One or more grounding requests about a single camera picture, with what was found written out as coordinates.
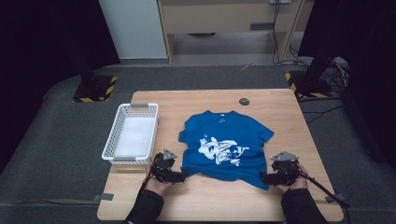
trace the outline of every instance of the round black object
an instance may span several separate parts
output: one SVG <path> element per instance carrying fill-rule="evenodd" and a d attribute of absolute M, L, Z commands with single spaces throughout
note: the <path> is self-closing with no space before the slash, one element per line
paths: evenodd
<path fill-rule="evenodd" d="M 250 104 L 250 101 L 248 98 L 241 98 L 241 99 L 239 99 L 239 104 L 248 105 L 248 104 Z"/>

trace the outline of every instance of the person's hand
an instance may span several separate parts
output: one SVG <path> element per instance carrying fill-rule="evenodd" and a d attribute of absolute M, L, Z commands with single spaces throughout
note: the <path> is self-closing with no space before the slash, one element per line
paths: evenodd
<path fill-rule="evenodd" d="M 146 166 L 146 175 L 149 173 L 149 169 L 151 168 L 151 165 Z M 154 176 L 152 176 L 145 189 L 151 190 L 160 196 L 163 196 L 166 192 L 166 190 L 171 187 L 173 184 L 172 183 L 165 183 L 165 182 L 160 182 L 158 181 Z"/>
<path fill-rule="evenodd" d="M 305 168 L 300 164 L 297 163 L 298 168 L 308 174 L 308 172 L 305 170 Z M 276 187 L 280 190 L 282 190 L 282 192 L 286 192 L 288 191 L 288 189 L 307 189 L 308 188 L 308 184 L 306 183 L 306 179 L 302 176 L 299 176 L 297 178 L 297 180 L 290 186 L 286 186 L 286 185 L 276 185 Z"/>

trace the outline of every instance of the wall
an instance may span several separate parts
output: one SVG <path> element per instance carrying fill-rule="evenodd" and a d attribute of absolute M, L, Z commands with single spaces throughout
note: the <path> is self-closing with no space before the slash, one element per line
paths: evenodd
<path fill-rule="evenodd" d="M 156 0 L 99 0 L 120 59 L 167 58 Z"/>

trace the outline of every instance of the black and yellow striped base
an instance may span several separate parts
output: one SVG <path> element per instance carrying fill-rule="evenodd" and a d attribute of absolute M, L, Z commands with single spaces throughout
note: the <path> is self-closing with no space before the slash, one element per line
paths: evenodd
<path fill-rule="evenodd" d="M 78 86 L 78 89 L 73 96 L 73 102 L 95 102 L 95 101 L 107 101 L 113 92 L 114 85 L 116 84 L 117 77 L 113 76 L 98 76 L 98 91 L 89 90 L 84 83 Z"/>
<path fill-rule="evenodd" d="M 289 83 L 290 89 L 294 92 L 296 98 L 302 97 L 332 97 L 332 89 L 329 85 L 321 83 L 320 87 L 304 88 L 302 81 L 304 79 L 304 72 L 302 71 L 289 71 L 285 75 Z"/>

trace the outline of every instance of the wooden table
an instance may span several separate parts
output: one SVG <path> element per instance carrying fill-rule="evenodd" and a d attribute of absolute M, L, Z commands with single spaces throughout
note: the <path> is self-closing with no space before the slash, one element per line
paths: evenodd
<path fill-rule="evenodd" d="M 239 99 L 248 98 L 249 105 Z M 178 155 L 173 170 L 180 171 L 184 143 L 177 141 L 184 130 L 184 121 L 206 110 L 249 115 L 275 132 L 264 146 L 268 171 L 270 157 L 286 150 L 300 156 L 300 163 L 321 185 L 332 192 L 332 185 L 323 167 L 312 136 L 305 123 L 294 93 L 287 89 L 274 90 L 215 90 L 215 91 L 138 91 L 133 103 L 157 103 L 159 126 L 154 154 L 167 147 Z M 112 201 L 102 200 L 97 216 L 102 220 L 122 220 L 132 209 L 144 168 L 133 165 L 112 165 L 104 193 L 114 194 Z M 343 212 L 336 203 L 328 204 L 326 194 L 313 184 L 309 190 L 323 216 L 339 221 Z M 159 220 L 174 221 L 283 221 L 281 193 L 255 188 L 244 181 L 224 182 L 203 175 L 188 177 L 175 184 L 165 195 L 165 206 Z"/>

